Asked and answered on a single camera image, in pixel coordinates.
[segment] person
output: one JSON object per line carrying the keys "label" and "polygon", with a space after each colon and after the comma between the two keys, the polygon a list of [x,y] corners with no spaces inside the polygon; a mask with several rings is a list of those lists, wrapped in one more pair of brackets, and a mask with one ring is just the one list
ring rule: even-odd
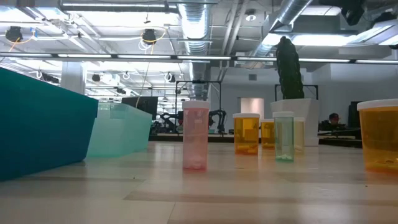
{"label": "person", "polygon": [[345,130],[345,124],[339,123],[340,117],[337,113],[329,115],[329,120],[324,120],[319,124],[319,131],[341,131]]}

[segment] potted cactus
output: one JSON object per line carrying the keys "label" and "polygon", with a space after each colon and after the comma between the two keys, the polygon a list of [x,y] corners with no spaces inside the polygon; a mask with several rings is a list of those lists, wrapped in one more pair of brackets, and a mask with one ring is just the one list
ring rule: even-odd
{"label": "potted cactus", "polygon": [[305,145],[318,145],[318,100],[305,99],[301,81],[299,55],[295,45],[286,37],[282,37],[276,51],[277,68],[283,100],[271,103],[276,111],[293,111],[295,117],[305,118]]}

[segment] cactus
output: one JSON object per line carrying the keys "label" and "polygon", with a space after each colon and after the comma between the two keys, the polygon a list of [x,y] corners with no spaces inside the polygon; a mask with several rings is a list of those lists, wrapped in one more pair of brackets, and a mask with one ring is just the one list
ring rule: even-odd
{"label": "cactus", "polygon": [[284,36],[277,46],[276,59],[284,99],[304,98],[299,55],[292,41]]}

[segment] white planter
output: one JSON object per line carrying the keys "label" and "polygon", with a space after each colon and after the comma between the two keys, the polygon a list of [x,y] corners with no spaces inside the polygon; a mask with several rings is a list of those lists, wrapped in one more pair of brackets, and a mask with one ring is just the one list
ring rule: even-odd
{"label": "white planter", "polygon": [[305,146],[318,146],[319,102],[314,99],[280,100],[271,103],[272,112],[292,111],[305,118]]}

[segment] teal plastic bin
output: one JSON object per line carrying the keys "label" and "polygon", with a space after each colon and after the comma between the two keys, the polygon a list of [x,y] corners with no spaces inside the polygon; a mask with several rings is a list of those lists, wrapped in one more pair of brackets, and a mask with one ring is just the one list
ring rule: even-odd
{"label": "teal plastic bin", "polygon": [[122,103],[99,103],[88,157],[119,157],[148,145],[152,115]]}
{"label": "teal plastic bin", "polygon": [[82,161],[98,100],[0,68],[0,180]]}

